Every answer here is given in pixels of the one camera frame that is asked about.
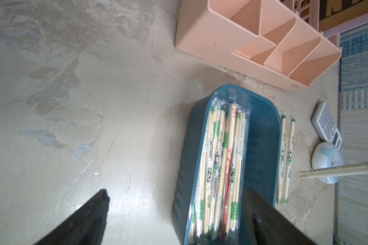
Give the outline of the teal plastic storage box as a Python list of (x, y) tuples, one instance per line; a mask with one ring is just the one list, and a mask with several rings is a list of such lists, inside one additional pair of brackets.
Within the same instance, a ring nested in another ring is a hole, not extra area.
[(276, 204), (281, 140), (280, 115), (270, 100), (237, 85), (224, 85), (210, 96), (199, 100), (189, 117), (172, 217), (174, 230), (182, 245), (188, 244), (206, 117), (215, 99), (249, 106), (251, 112), (243, 184), (255, 190), (270, 205)]

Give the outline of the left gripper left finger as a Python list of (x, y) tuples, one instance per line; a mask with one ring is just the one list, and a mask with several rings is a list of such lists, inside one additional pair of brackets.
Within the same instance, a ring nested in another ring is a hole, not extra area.
[(100, 245), (103, 240), (110, 198), (99, 190), (37, 245)]

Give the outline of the wrapped chopsticks far left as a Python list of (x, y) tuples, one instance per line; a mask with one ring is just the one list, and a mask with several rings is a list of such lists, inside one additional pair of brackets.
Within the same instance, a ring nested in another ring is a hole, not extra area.
[(211, 103), (205, 111), (206, 123), (201, 142), (201, 155), (199, 159), (199, 171), (196, 183), (196, 196), (192, 207), (190, 232), (188, 236), (189, 245), (201, 244), (204, 236), (208, 233), (208, 168), (209, 168), (209, 149), (212, 148), (213, 127), (214, 127), (214, 103)]

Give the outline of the chopsticks pair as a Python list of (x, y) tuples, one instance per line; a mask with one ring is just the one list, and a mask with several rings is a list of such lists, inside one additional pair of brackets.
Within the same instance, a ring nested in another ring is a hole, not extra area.
[(291, 120), (291, 125), (290, 125), (289, 143), (288, 143), (287, 173), (286, 173), (286, 176), (285, 176), (283, 204), (288, 204), (288, 188), (289, 188), (292, 158), (293, 158), (294, 130), (295, 130), (295, 118), (293, 118)]
[(280, 143), (280, 163), (279, 163), (279, 175), (278, 175), (278, 195), (277, 204), (282, 204), (282, 188), (284, 178), (284, 159), (285, 159), (285, 125), (286, 125), (286, 114), (282, 114), (281, 119), (281, 143)]

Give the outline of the white round alarm clock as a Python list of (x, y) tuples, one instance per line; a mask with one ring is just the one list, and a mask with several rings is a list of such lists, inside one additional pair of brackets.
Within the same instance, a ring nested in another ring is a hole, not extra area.
[(323, 142), (315, 148), (312, 159), (312, 169), (344, 166), (340, 150), (333, 144)]

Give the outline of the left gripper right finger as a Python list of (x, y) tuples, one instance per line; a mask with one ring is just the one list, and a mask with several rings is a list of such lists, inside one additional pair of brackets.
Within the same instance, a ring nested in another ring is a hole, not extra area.
[(315, 244), (253, 189), (243, 191), (242, 212), (249, 245)]

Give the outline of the pink desktop file organizer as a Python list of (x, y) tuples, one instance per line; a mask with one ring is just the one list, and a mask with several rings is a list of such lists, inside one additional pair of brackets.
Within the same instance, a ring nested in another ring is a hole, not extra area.
[(309, 87), (341, 57), (280, 1), (181, 1), (175, 47), (286, 91)]

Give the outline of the chopsticks green label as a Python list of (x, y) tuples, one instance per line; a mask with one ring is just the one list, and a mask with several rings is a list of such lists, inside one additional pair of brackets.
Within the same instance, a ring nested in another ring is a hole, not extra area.
[(368, 174), (368, 162), (299, 172), (300, 178), (325, 178)]

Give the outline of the wrapped chopsticks red print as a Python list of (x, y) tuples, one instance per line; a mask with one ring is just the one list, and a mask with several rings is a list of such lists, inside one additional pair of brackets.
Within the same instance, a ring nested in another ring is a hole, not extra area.
[(236, 105), (234, 103), (229, 104), (228, 107), (228, 123), (227, 123), (227, 143), (226, 143), (226, 155), (224, 156), (225, 160), (225, 169), (224, 169), (224, 199), (223, 206), (221, 208), (222, 217), (221, 217), (221, 237), (225, 238), (226, 236), (226, 225), (228, 219), (228, 204), (229, 204), (229, 189), (230, 189), (230, 167), (232, 163), (232, 150), (234, 144), (234, 132), (235, 132), (235, 123), (236, 123)]

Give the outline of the white calculator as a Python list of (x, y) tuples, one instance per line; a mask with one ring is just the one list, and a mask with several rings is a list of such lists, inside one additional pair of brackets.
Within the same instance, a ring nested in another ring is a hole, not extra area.
[(318, 103), (311, 122), (322, 142), (331, 143), (340, 150), (342, 136), (326, 102)]

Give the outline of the wrapped chopsticks far right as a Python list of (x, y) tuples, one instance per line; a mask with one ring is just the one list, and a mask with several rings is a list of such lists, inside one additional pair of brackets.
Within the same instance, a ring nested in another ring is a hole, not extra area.
[(248, 110), (238, 104), (232, 105), (234, 129), (231, 133), (232, 146), (230, 147), (230, 179), (226, 221), (226, 236), (236, 230), (238, 220), (238, 195), (243, 159), (244, 136), (246, 130), (246, 115)]

